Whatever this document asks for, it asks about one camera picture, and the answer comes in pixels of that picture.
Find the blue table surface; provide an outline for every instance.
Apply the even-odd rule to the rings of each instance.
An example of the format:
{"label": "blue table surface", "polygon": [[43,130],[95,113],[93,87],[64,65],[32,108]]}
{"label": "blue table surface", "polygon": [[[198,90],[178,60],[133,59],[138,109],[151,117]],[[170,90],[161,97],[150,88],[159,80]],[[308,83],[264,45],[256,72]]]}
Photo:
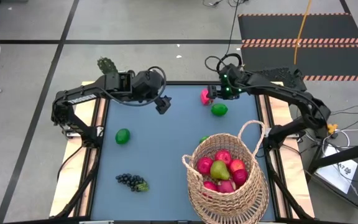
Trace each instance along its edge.
{"label": "blue table surface", "polygon": [[[229,108],[225,116],[216,117],[211,106],[200,102],[203,88],[167,86],[164,95],[172,97],[172,105],[164,115],[157,112],[155,104],[131,107],[110,102],[92,220],[200,220],[188,199],[182,155],[191,155],[203,136],[217,133],[237,136],[245,122],[258,120],[254,96],[242,94],[238,100],[215,100]],[[131,140],[125,145],[115,142],[121,128],[131,132]],[[254,151],[259,137],[259,125],[251,124],[242,140]],[[265,159],[257,160],[267,179]],[[123,173],[140,175],[149,183],[150,190],[131,192],[115,179]],[[262,220],[274,221],[271,200]]]}

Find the green pear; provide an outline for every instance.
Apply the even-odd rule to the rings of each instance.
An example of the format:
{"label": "green pear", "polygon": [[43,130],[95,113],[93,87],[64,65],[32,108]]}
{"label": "green pear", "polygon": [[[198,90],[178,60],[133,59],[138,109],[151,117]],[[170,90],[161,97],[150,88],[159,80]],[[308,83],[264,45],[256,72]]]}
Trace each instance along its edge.
{"label": "green pear", "polygon": [[229,180],[230,173],[223,161],[215,161],[211,166],[211,177],[219,180]]}

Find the white tag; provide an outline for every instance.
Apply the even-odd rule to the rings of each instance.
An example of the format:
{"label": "white tag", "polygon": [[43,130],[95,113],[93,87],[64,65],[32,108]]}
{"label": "white tag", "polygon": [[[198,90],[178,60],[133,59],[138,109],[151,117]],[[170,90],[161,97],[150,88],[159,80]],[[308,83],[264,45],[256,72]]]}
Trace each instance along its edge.
{"label": "white tag", "polygon": [[[335,153],[337,153],[337,150],[331,145],[329,145],[326,149],[324,157],[333,155]],[[341,176],[340,173],[338,172],[338,169],[341,172],[341,174],[347,177],[349,180]],[[339,167],[337,164],[334,164],[334,165],[319,168],[316,171],[316,173],[320,177],[328,181],[330,184],[335,186],[337,189],[347,194],[347,192],[349,191],[349,187],[351,186],[351,182],[352,182],[351,180],[353,179],[354,174],[356,173],[356,169],[357,169],[357,163],[354,162],[353,160],[349,160],[349,161],[340,162]]]}

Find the orange cable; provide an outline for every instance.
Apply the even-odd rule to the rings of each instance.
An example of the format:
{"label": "orange cable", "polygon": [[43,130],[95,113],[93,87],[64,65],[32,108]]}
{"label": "orange cable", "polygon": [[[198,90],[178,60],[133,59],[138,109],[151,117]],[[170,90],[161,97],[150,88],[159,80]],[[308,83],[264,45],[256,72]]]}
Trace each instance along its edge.
{"label": "orange cable", "polygon": [[302,30],[303,30],[303,25],[305,24],[306,17],[307,17],[308,14],[309,14],[310,6],[311,6],[311,0],[309,0],[308,7],[306,8],[305,15],[303,15],[303,20],[302,20],[301,28],[299,29],[298,38],[297,38],[297,40],[296,40],[296,44],[295,44],[295,54],[294,54],[294,56],[293,56],[293,64],[294,64],[294,65],[296,65],[296,55],[297,55],[297,53],[298,53],[299,39],[301,38],[301,34],[302,34]]}

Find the wicker basket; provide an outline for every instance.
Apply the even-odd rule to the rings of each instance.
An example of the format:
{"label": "wicker basket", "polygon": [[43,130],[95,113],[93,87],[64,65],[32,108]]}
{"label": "wicker basket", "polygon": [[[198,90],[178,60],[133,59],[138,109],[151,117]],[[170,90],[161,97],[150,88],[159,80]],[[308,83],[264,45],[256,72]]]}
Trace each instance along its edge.
{"label": "wicker basket", "polygon": [[[248,124],[262,126],[262,135],[251,153],[241,140],[241,134]],[[266,211],[269,202],[269,189],[263,172],[260,170],[255,155],[263,140],[265,126],[260,121],[248,121],[241,128],[238,136],[215,134],[203,141],[193,155],[184,155],[182,162],[187,168],[188,193],[190,202],[206,223],[257,223]],[[219,193],[206,189],[203,182],[211,180],[195,170],[196,161],[207,156],[213,158],[220,149],[227,149],[233,159],[241,159],[248,171],[247,182],[233,193]]]}

